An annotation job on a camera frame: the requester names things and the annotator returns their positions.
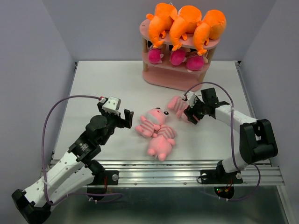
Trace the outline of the boy doll pink pants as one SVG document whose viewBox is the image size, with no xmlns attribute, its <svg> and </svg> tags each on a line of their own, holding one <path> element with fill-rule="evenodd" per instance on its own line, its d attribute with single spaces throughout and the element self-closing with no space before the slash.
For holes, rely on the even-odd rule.
<svg viewBox="0 0 299 224">
<path fill-rule="evenodd" d="M 173 66 L 179 66 L 180 64 L 186 61 L 187 54 L 189 52 L 190 52 L 189 48 L 183 48 L 183 47 L 175 51 L 171 51 L 170 63 Z"/>
<path fill-rule="evenodd" d="M 205 56 L 199 56 L 196 51 L 191 52 L 186 58 L 186 68 L 188 72 L 199 71 L 207 63 L 208 59 Z"/>
<path fill-rule="evenodd" d="M 152 45 L 149 48 L 148 61 L 151 64 L 160 64 L 160 63 L 162 63 L 163 56 L 164 56 L 164 54 L 162 53 L 162 50 L 160 48 L 154 48 L 154 45 Z"/>
</svg>

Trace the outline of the plain orange plush toy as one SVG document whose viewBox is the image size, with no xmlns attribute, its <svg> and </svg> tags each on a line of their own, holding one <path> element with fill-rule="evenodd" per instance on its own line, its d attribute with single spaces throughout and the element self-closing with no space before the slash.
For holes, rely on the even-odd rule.
<svg viewBox="0 0 299 224">
<path fill-rule="evenodd" d="M 210 39 L 217 40 L 221 37 L 226 26 L 226 17 L 222 11 L 210 10 L 206 13 L 193 34 L 193 44 L 199 56 L 207 52 L 204 46 L 209 44 Z"/>
</svg>

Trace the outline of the orange shark plush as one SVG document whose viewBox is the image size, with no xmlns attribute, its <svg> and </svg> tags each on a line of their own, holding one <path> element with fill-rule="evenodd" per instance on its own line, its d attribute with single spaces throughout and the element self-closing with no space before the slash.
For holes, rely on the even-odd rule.
<svg viewBox="0 0 299 224">
<path fill-rule="evenodd" d="M 172 44 L 172 51 L 176 51 L 182 47 L 182 38 L 184 41 L 188 39 L 188 33 L 193 34 L 197 24 L 201 22 L 201 11 L 192 5 L 183 6 L 177 13 L 172 13 L 171 18 L 174 20 L 170 30 L 169 37 Z"/>
<path fill-rule="evenodd" d="M 146 18 L 150 20 L 148 37 L 154 49 L 163 45 L 164 40 L 160 40 L 160 35 L 162 39 L 166 37 L 166 30 L 170 30 L 174 22 L 172 15 L 177 15 L 177 9 L 172 4 L 163 2 L 156 5 L 154 14 L 146 15 Z"/>
</svg>

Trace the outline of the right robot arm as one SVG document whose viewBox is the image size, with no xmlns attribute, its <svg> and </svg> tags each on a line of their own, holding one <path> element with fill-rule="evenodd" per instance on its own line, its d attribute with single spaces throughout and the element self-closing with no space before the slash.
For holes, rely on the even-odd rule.
<svg viewBox="0 0 299 224">
<path fill-rule="evenodd" d="M 219 161 L 215 169 L 201 171 L 199 183 L 242 183 L 241 171 L 247 166 L 277 156 L 278 147 L 269 120 L 258 120 L 236 111 L 232 102 L 218 100 L 214 88 L 202 90 L 200 98 L 186 91 L 183 100 L 188 103 L 184 114 L 193 124 L 210 116 L 227 124 L 232 133 L 239 133 L 239 149 L 232 149 L 231 156 Z"/>
</svg>

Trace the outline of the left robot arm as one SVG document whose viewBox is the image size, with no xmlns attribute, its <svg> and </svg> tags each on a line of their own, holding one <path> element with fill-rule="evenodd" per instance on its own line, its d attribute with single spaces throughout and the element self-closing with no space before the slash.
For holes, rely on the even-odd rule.
<svg viewBox="0 0 299 224">
<path fill-rule="evenodd" d="M 131 128 L 134 113 L 124 110 L 124 118 L 117 110 L 99 109 L 85 131 L 69 147 L 60 161 L 31 186 L 12 194 L 16 208 L 29 224 L 42 224 L 56 206 L 79 188 L 98 184 L 105 178 L 105 169 L 94 157 L 101 152 L 116 128 Z"/>
</svg>

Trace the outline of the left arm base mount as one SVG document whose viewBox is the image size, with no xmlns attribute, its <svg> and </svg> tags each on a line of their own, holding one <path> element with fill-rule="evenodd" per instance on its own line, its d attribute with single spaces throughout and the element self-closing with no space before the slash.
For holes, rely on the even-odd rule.
<svg viewBox="0 0 299 224">
<path fill-rule="evenodd" d="M 91 179 L 87 181 L 87 198 L 91 202 L 104 203 L 112 202 L 120 198 L 116 196 L 115 199 L 109 197 L 108 186 L 116 186 L 119 181 L 118 170 L 106 170 L 96 175 L 92 175 Z"/>
</svg>

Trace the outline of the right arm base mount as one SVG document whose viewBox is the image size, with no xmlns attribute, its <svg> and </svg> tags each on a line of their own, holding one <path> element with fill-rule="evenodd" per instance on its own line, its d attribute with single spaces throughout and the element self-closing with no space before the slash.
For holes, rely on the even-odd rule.
<svg viewBox="0 0 299 224">
<path fill-rule="evenodd" d="M 213 185 L 215 194 L 223 199 L 231 199 L 234 196 L 234 184 L 242 184 L 241 172 L 225 173 L 216 169 L 200 171 L 197 182 L 205 185 Z"/>
</svg>

